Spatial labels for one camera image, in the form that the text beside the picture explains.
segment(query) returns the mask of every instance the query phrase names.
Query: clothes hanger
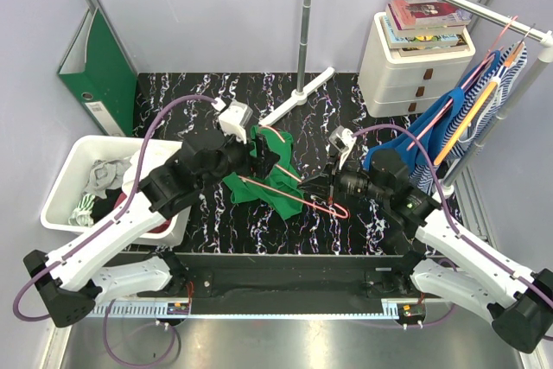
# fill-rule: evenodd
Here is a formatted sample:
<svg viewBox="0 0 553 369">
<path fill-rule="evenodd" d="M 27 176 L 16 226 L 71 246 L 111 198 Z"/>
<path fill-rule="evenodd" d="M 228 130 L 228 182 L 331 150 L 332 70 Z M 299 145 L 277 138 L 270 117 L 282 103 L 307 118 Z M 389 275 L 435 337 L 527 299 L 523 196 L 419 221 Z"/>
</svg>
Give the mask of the clothes hanger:
<svg viewBox="0 0 553 369">
<path fill-rule="evenodd" d="M 493 59 L 493 55 L 491 55 L 493 49 L 499 42 L 499 40 L 503 37 L 505 32 L 511 27 L 512 23 L 515 22 L 518 19 L 518 15 L 515 15 L 503 28 L 503 30 L 499 33 L 498 37 L 495 38 L 495 41 L 493 41 L 492 46 L 487 50 L 486 55 L 484 57 L 484 60 L 478 65 L 476 70 L 472 73 L 470 77 L 463 83 L 461 86 L 461 89 L 466 92 L 469 87 L 471 87 L 474 83 L 471 83 L 471 81 L 474 79 L 476 75 L 478 75 L 480 72 L 480 69 L 482 69 L 485 65 L 487 65 L 488 62 L 490 62 Z M 443 117 L 443 115 L 451 108 L 453 105 L 453 100 L 449 99 L 448 102 L 442 107 L 442 109 L 435 115 L 435 117 L 430 121 L 430 123 L 424 127 L 423 131 L 419 133 L 419 135 L 416 137 L 418 140 L 423 138 L 423 136 Z M 407 150 L 411 150 L 413 146 L 415 145 L 415 142 L 411 142 L 411 144 L 407 147 Z"/>
<path fill-rule="evenodd" d="M 459 137 L 461 137 L 461 134 L 467 129 L 470 122 L 473 120 L 473 118 L 476 116 L 480 108 L 484 105 L 484 103 L 487 101 L 490 94 L 495 91 L 496 88 L 499 88 L 499 85 L 501 84 L 501 77 L 505 74 L 505 71 L 507 71 L 508 68 L 512 66 L 514 61 L 518 58 L 520 55 L 522 48 L 524 47 L 524 39 L 526 39 L 526 36 L 530 33 L 534 26 L 526 32 L 524 37 L 520 40 L 517 47 L 511 51 L 509 54 L 509 57 L 504 62 L 504 64 L 501 66 L 501 68 L 498 70 L 498 74 L 493 76 L 488 85 L 486 86 L 486 89 L 484 92 L 478 97 L 478 100 L 476 103 L 474 103 L 473 108 L 470 109 L 467 116 L 463 119 L 453 136 L 448 140 L 446 145 L 443 147 L 440 154 L 437 156 L 437 158 L 434 160 L 434 165 L 439 166 L 440 163 L 443 162 L 443 159 L 448 155 L 449 151 L 453 148 L 455 143 L 457 143 L 457 140 L 459 140 Z"/>
<path fill-rule="evenodd" d="M 281 140 L 281 142 L 283 143 L 286 143 L 286 140 L 284 139 L 283 135 L 280 134 L 280 132 L 277 130 L 277 129 L 274 129 L 272 127 L 270 127 L 269 125 L 263 125 L 263 126 L 260 126 L 259 127 L 260 130 L 262 129 L 267 129 L 267 130 L 271 130 L 273 133 L 275 133 L 278 138 Z M 299 183 L 302 183 L 302 179 L 300 179 L 299 177 L 296 177 L 295 175 L 293 175 L 292 173 L 290 173 L 288 170 L 286 170 L 285 168 L 283 168 L 282 166 L 279 166 L 278 164 L 275 164 L 275 167 L 280 169 L 283 173 L 285 173 L 286 175 L 289 175 L 292 179 L 295 179 L 296 181 L 298 181 Z M 340 218 L 340 219 L 348 219 L 349 216 L 350 216 L 350 213 L 347 209 L 345 209 L 342 205 L 339 205 L 337 203 L 334 203 L 332 205 L 330 205 L 328 207 L 328 209 L 326 209 L 325 207 L 320 207 L 318 205 L 316 205 L 315 203 L 313 202 L 308 202 L 307 200 L 304 200 L 304 199 L 301 199 L 301 198 L 296 198 L 294 195 L 292 194 L 287 194 L 286 192 L 283 192 L 281 190 L 278 190 L 278 189 L 275 189 L 269 185 L 265 185 L 263 183 L 259 183 L 258 181 L 254 181 L 248 177 L 243 177 L 243 176 L 239 176 L 239 178 L 242 180 L 242 181 L 247 181 L 248 183 L 251 183 L 252 185 L 256 185 L 256 186 L 259 186 L 261 188 L 265 188 L 267 190 L 270 190 L 272 192 L 275 192 L 277 194 L 280 194 L 282 196 L 285 196 L 287 198 L 290 198 L 291 200 L 295 200 L 297 202 L 300 202 L 304 205 L 307 205 L 308 207 L 312 207 L 313 209 L 315 210 L 318 210 L 318 211 L 322 211 L 322 212 L 325 212 L 325 213 L 328 213 L 329 215 L 331 216 L 335 216 L 336 218 Z M 335 208 L 338 208 L 341 210 L 341 213 L 338 213 L 335 211 Z"/>
</svg>

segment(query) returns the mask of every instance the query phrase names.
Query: gray floor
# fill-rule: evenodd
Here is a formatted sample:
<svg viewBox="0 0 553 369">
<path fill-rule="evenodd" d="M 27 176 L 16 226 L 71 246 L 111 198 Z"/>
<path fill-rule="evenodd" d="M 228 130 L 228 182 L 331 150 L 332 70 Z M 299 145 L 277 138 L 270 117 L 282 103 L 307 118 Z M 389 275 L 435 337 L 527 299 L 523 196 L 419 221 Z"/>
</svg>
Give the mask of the gray floor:
<svg viewBox="0 0 553 369">
<path fill-rule="evenodd" d="M 431 304 L 429 320 L 446 310 Z M 160 328 L 121 340 L 144 321 L 110 320 L 110 343 L 116 354 L 135 364 L 163 353 L 168 334 Z M 480 318 L 464 310 L 437 328 L 383 330 L 354 321 L 185 321 L 178 327 L 181 351 L 168 364 L 182 369 L 514 369 L 518 354 Z M 119 368 L 105 353 L 101 320 L 75 325 L 62 368 Z"/>
</svg>

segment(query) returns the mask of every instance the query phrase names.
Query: book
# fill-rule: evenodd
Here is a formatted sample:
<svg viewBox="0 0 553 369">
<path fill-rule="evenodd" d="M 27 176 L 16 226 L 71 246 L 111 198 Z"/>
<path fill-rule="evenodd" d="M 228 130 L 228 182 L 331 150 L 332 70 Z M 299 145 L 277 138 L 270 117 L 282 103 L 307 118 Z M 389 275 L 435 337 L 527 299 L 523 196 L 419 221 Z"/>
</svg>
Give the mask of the book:
<svg viewBox="0 0 553 369">
<path fill-rule="evenodd" d="M 458 52 L 468 49 L 467 41 L 462 35 L 458 36 L 458 42 L 455 45 L 448 47 L 433 47 L 433 48 L 400 48 L 398 50 L 399 56 L 420 56 L 428 54 L 443 54 L 447 52 Z"/>
<path fill-rule="evenodd" d="M 392 0 L 390 6 L 402 29 L 467 26 L 472 16 L 442 0 Z"/>
<path fill-rule="evenodd" d="M 457 45 L 459 41 L 459 35 L 430 35 L 414 36 L 411 38 L 398 37 L 394 34 L 388 16 L 383 16 L 380 20 L 380 24 L 382 25 L 390 49 L 451 47 Z"/>
<path fill-rule="evenodd" d="M 87 11 L 58 76 L 110 136 L 132 136 L 137 77 L 99 10 Z"/>
<path fill-rule="evenodd" d="M 391 9 L 391 5 L 386 5 L 386 15 L 390 20 L 394 34 L 401 38 L 411 38 L 414 36 L 430 36 L 430 35 L 460 35 L 465 30 L 465 25 L 454 26 L 439 26 L 434 28 L 418 28 L 418 29 L 403 29 L 401 23 L 397 19 L 396 14 Z"/>
</svg>

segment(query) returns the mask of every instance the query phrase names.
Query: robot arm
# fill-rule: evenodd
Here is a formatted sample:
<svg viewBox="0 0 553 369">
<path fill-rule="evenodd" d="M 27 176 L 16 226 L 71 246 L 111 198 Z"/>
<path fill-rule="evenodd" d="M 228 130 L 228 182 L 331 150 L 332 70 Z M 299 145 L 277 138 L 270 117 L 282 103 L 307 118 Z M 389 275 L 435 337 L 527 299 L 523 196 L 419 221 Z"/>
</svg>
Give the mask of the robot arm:
<svg viewBox="0 0 553 369">
<path fill-rule="evenodd" d="M 59 327 L 81 320 L 96 303 L 164 290 L 182 291 L 186 269 L 172 253 L 141 263 L 104 267 L 128 244 L 181 210 L 193 205 L 200 193 L 231 173 L 264 178 L 279 156 L 258 136 L 247 139 L 245 125 L 251 115 L 237 102 L 219 115 L 220 130 L 189 135 L 181 149 L 140 181 L 126 212 L 117 207 L 69 244 L 46 254 L 32 251 L 23 262 L 33 277 L 55 266 L 35 284 L 48 312 Z M 257 156 L 251 156 L 255 145 Z"/>
<path fill-rule="evenodd" d="M 423 255 L 409 252 L 394 271 L 400 281 L 474 312 L 489 321 L 506 343 L 531 353 L 551 327 L 553 309 L 519 278 L 551 298 L 553 273 L 547 269 L 535 273 L 517 264 L 456 221 L 454 225 L 460 233 L 454 232 L 437 196 L 428 196 L 410 184 L 408 168 L 395 150 L 376 151 L 368 171 L 344 163 L 343 157 L 349 155 L 355 144 L 351 137 L 351 131 L 343 128 L 333 132 L 330 143 L 338 155 L 331 158 L 321 173 L 299 187 L 324 200 L 346 204 L 366 199 L 378 202 L 390 225 L 392 239 L 418 239 L 462 269 L 453 272 Z"/>
</svg>

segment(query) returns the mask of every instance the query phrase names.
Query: drawer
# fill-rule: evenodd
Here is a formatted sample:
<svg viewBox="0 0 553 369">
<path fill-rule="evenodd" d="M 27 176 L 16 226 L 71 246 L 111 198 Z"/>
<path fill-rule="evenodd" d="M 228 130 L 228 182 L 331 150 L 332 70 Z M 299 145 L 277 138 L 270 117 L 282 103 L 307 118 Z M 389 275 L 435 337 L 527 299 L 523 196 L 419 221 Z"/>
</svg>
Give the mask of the drawer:
<svg viewBox="0 0 553 369">
<path fill-rule="evenodd" d="M 365 106 L 371 117 L 395 117 L 425 112 L 436 100 L 437 98 L 417 99 L 395 103 L 379 103 L 378 101 L 370 100 L 365 102 Z"/>
<path fill-rule="evenodd" d="M 465 73 L 470 60 L 465 62 L 427 63 L 419 67 L 393 65 L 385 61 L 384 65 L 365 65 L 359 73 L 359 79 L 368 78 L 379 86 L 412 86 L 427 85 L 435 82 L 452 82 L 456 84 Z"/>
<path fill-rule="evenodd" d="M 444 54 L 428 54 L 402 57 L 397 50 L 390 50 L 377 13 L 372 21 L 363 63 L 359 72 L 359 84 L 372 82 L 377 86 L 425 86 L 434 82 L 459 81 L 474 56 L 474 45 L 467 30 L 463 32 L 468 49 Z"/>
<path fill-rule="evenodd" d="M 435 99 L 451 91 L 457 81 L 433 81 L 409 86 L 376 86 L 359 78 L 359 88 L 365 101 L 395 103 L 413 99 Z"/>
</svg>

